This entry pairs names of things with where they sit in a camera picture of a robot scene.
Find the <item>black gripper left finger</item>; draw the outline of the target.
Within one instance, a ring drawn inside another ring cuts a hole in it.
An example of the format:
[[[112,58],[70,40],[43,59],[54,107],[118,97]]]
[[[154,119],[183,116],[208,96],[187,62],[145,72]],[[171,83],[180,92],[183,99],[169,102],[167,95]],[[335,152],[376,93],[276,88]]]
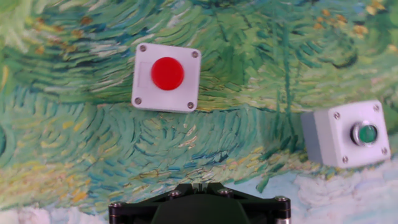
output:
[[[133,223],[139,216],[153,217],[164,202],[195,194],[199,184],[178,184],[176,188],[138,203],[113,202],[108,207],[109,224]]]

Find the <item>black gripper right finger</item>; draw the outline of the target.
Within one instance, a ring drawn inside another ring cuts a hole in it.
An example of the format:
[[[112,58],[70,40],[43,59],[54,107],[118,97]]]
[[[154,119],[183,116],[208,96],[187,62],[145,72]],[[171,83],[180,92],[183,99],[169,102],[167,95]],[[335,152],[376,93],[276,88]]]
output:
[[[288,197],[255,197],[218,182],[199,184],[198,193],[207,196],[198,203],[199,217],[207,223],[291,224]]]

